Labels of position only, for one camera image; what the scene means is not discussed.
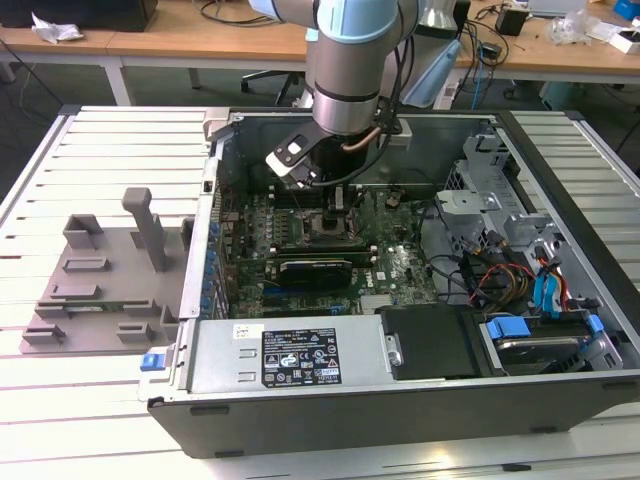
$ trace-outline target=warning label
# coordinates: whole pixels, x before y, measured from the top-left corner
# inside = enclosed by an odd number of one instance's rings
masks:
[[[342,383],[335,328],[262,332],[262,354],[267,388]]]

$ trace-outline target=white table leg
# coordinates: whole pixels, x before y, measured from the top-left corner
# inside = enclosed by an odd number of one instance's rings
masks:
[[[449,73],[447,81],[438,92],[435,102],[433,102],[434,110],[451,110],[451,105],[458,91],[458,85],[464,77],[464,70],[454,68]]]
[[[16,80],[9,62],[0,62],[0,80],[4,83],[13,83]]]
[[[197,68],[189,69],[189,80],[191,80],[191,88],[199,90],[202,85],[200,84],[200,75]]]
[[[118,57],[109,58],[103,67],[107,73],[116,104],[120,107],[135,105],[133,95],[129,92],[127,83],[124,80],[124,67],[120,59]]]

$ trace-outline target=white slatted table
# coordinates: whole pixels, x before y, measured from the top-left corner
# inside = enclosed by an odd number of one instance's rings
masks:
[[[195,213],[208,153],[203,112],[87,107],[59,117],[0,207],[0,478],[638,478],[640,404],[566,434],[201,461],[138,402],[138,355],[21,357],[68,215],[133,226],[120,206],[133,184],[149,186],[163,225]],[[513,462],[533,470],[503,472]]]

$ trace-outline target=wooden desk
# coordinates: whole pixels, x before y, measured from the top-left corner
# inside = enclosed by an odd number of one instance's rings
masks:
[[[470,18],[497,0],[474,0]],[[590,4],[589,10],[604,21],[628,24],[612,11],[612,3]],[[225,18],[238,20],[255,15],[243,0],[229,0]],[[495,24],[496,15],[483,22]],[[518,37],[510,37],[507,61],[494,76],[503,79],[592,83],[640,83],[640,56],[624,55],[610,45],[593,40],[591,45],[555,46],[544,31],[548,20],[527,21]],[[85,39],[51,45],[29,29],[0,28],[0,35],[26,62],[100,65],[105,69],[118,105],[131,105],[124,79],[127,66],[189,68],[197,83],[198,68],[246,70],[297,70],[305,68],[304,29],[295,25],[237,28],[205,19],[190,0],[159,0],[157,12],[143,33],[87,30]],[[480,27],[480,38],[493,35]],[[464,76],[471,62],[469,40],[447,81],[450,87]],[[497,44],[501,40],[493,38]],[[0,63],[13,57],[0,49]],[[437,107],[447,108],[446,91]]]
[[[474,0],[469,19],[474,19],[481,8],[496,3],[500,2]],[[589,12],[605,22],[623,26],[630,24],[613,12],[613,3],[589,4]],[[496,19],[497,15],[490,14],[480,22],[495,27]],[[500,70],[545,74],[638,75],[640,73],[640,55],[625,55],[611,45],[595,39],[592,39],[590,45],[554,45],[546,32],[548,24],[549,20],[532,18],[524,24],[522,33],[518,37],[505,37],[509,42],[509,56],[504,65],[498,68],[496,74],[499,75]],[[478,35],[481,40],[503,46],[502,40],[486,28],[478,27]],[[464,46],[465,52],[460,55],[457,66],[468,67],[471,61],[468,35],[464,35]]]
[[[221,15],[230,20],[256,16],[243,0],[229,0]],[[0,28],[0,36],[25,62],[100,65],[118,105],[133,103],[124,76],[127,66],[293,70],[305,68],[305,29],[296,25],[237,28],[207,20],[191,0],[159,0],[145,32],[83,30],[85,38],[53,45],[30,29]],[[0,64],[14,58],[0,48]]]
[[[221,15],[229,20],[253,18],[247,3],[228,2]],[[144,33],[118,32],[110,55],[232,58],[304,62],[305,29],[297,25],[238,28],[204,18],[190,0],[161,0]]]
[[[496,0],[473,0],[469,19]],[[630,22],[613,12],[613,0],[589,4],[589,12],[602,21],[628,26]],[[496,14],[489,14],[481,23],[495,27]],[[505,37],[509,43],[509,56],[504,64],[493,72],[493,77],[509,80],[534,80],[545,82],[581,83],[640,83],[640,55],[625,55],[611,45],[591,39],[590,45],[554,45],[546,28],[550,20],[532,18],[524,24],[517,37]],[[504,42],[490,30],[478,27],[480,40],[492,42],[504,48]],[[463,51],[458,55],[456,67],[451,71],[440,90],[434,108],[448,110],[459,83],[471,64],[471,41],[464,34]]]

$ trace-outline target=black cable on desk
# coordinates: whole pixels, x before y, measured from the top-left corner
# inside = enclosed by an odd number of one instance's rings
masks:
[[[208,13],[207,9],[211,5],[217,5],[216,12],[214,14]],[[271,17],[267,17],[266,15],[260,15],[258,17],[249,18],[247,20],[227,20],[220,17],[220,10],[222,9],[222,3],[220,0],[212,0],[208,3],[205,3],[202,7],[198,7],[200,10],[200,15],[202,15],[207,20],[211,20],[213,22],[222,23],[223,25],[229,25],[231,27],[241,27],[241,28],[253,28],[253,27],[266,27],[267,25],[276,25],[281,23],[279,20],[276,20]]]

